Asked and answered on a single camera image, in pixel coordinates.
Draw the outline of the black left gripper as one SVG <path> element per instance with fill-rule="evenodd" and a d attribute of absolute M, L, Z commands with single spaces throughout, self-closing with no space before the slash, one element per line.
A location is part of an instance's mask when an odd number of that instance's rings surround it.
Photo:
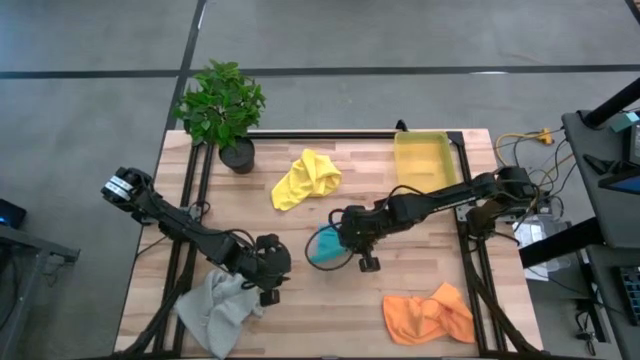
<path fill-rule="evenodd" d="M 257 287 L 264 291 L 274 290 L 288 280 L 291 271 L 291 255 L 276 234 L 261 235 L 253 246 L 257 270 L 243 282 L 243 289 Z"/>

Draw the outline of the teal microfiber towel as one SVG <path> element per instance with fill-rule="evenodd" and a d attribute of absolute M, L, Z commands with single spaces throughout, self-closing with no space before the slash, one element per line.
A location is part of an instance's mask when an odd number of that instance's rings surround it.
<path fill-rule="evenodd" d="M 319 227 L 318 233 L 312 237 L 308 253 L 312 263 L 328 266 L 345 258 L 348 251 L 341 245 L 338 233 L 334 228 L 323 225 Z"/>

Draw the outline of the yellow microfiber towel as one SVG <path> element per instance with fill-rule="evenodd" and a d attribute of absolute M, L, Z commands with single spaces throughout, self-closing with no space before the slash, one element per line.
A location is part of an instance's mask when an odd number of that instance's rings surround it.
<path fill-rule="evenodd" d="M 304 149 L 271 190 L 276 210 L 288 211 L 309 197 L 325 197 L 341 184 L 342 173 L 327 155 Z"/>

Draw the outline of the orange microfiber towel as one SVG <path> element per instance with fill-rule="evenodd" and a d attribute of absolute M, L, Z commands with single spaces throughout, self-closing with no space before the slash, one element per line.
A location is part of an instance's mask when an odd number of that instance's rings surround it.
<path fill-rule="evenodd" d="M 442 283 L 429 297 L 386 295 L 382 311 L 391 340 L 414 346 L 449 336 L 475 342 L 474 317 L 459 290 Z"/>

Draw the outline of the grey microfiber towel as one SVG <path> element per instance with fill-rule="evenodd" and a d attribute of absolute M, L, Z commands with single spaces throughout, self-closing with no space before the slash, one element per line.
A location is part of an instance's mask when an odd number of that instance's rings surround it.
<path fill-rule="evenodd" d="M 229 355 L 250 315 L 264 314 L 257 289 L 243 289 L 244 281 L 240 274 L 212 270 L 200 286 L 181 295 L 174 305 L 192 336 L 217 359 Z"/>

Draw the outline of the yellow-green plastic bin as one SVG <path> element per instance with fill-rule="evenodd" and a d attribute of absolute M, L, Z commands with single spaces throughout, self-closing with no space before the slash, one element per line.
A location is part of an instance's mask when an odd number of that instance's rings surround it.
<path fill-rule="evenodd" d="M 445 132 L 398 132 L 394 160 L 399 185 L 428 193 L 458 183 Z"/>

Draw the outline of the green potted plant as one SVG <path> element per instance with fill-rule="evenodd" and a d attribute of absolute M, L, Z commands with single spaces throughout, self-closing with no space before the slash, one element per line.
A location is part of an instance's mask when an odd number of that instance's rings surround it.
<path fill-rule="evenodd" d="M 173 108 L 194 144 L 214 145 L 220 161 L 237 174 L 251 172 L 255 145 L 248 130 L 257 127 L 266 108 L 262 86 L 244 74 L 236 62 L 211 59 L 194 75 Z"/>

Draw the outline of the white plastic bag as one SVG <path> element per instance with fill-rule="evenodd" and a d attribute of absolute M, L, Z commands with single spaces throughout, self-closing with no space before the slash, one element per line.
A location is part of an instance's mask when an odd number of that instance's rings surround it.
<path fill-rule="evenodd" d="M 556 220 L 552 215 L 539 215 L 532 216 L 523 223 L 515 222 L 512 225 L 512 230 L 520 243 L 519 247 L 523 248 L 555 235 L 569 228 L 570 225 L 570 222 Z M 525 269 L 524 275 L 527 280 L 547 281 L 551 273 L 567 269 L 570 266 L 570 258 L 561 256 Z"/>

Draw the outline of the grey side desk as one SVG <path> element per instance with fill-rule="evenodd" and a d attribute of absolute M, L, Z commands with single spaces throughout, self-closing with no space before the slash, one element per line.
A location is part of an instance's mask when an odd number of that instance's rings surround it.
<path fill-rule="evenodd" d="M 561 121 L 604 241 L 610 247 L 640 249 L 640 195 L 600 188 L 598 183 L 605 175 L 598 175 L 583 158 L 592 155 L 602 160 L 621 160 L 622 135 L 607 128 L 590 129 L 578 113 L 565 113 Z"/>

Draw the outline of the dark grey side table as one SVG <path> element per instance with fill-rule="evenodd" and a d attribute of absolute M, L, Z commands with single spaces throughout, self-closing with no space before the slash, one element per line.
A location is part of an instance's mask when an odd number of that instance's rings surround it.
<path fill-rule="evenodd" d="M 80 250 L 0 225 L 0 360 L 12 360 L 28 312 L 52 256 L 64 264 L 77 261 Z"/>

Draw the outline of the black device blue light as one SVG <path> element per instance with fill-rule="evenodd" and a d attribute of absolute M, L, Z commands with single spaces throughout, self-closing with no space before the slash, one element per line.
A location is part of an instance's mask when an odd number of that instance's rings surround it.
<path fill-rule="evenodd" d="M 27 211 L 9 201 L 0 199 L 0 225 L 19 229 L 26 218 Z"/>

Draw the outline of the black keyboard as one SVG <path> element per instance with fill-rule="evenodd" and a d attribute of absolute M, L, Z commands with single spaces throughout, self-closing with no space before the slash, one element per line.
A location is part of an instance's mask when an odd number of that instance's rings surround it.
<path fill-rule="evenodd" d="M 616 267 L 622 302 L 633 326 L 640 326 L 640 266 Z"/>

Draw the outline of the black slanted pole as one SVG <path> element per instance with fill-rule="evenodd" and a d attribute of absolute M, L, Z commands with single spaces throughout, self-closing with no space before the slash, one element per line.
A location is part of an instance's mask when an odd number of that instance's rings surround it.
<path fill-rule="evenodd" d="M 581 119 L 585 126 L 591 129 L 600 128 L 611 117 L 621 112 L 626 106 L 640 99 L 640 77 L 606 100 L 595 110 Z"/>

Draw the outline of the small teal box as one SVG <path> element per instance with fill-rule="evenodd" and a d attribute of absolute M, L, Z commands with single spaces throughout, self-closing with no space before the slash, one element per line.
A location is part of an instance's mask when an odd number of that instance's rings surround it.
<path fill-rule="evenodd" d="M 609 120 L 609 128 L 614 133 L 620 133 L 638 122 L 640 115 L 637 112 L 620 112 Z"/>

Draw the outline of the black aluminium table frame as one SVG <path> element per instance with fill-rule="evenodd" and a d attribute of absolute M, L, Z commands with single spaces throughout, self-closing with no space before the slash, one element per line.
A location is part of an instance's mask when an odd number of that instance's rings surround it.
<path fill-rule="evenodd" d="M 217 157 L 200 148 L 194 175 L 187 175 L 190 138 L 170 131 L 165 138 L 155 189 L 176 206 L 205 198 L 211 209 L 202 218 L 208 227 L 241 228 L 254 237 L 275 233 L 292 256 L 292 272 L 280 287 L 280 303 L 261 318 L 249 317 L 230 356 L 232 359 L 465 357 L 478 355 L 477 345 L 441 337 L 419 346 L 394 344 L 386 329 L 385 295 L 428 297 L 443 283 L 459 289 L 469 304 L 453 210 L 429 217 L 413 229 L 375 246 L 381 271 L 361 273 L 358 260 L 335 272 L 321 272 L 305 260 L 304 247 L 327 214 L 350 204 L 367 207 L 396 186 L 393 154 L 395 131 L 255 131 L 256 165 L 236 175 Z M 272 187 L 305 148 L 328 155 L 343 174 L 342 184 L 327 197 L 307 199 L 279 212 L 271 205 Z M 164 240 L 133 267 L 114 350 L 128 347 L 157 311 L 163 290 L 173 285 L 188 257 L 188 244 Z M 486 243 L 501 307 L 533 346 L 542 349 L 517 246 L 503 237 Z"/>

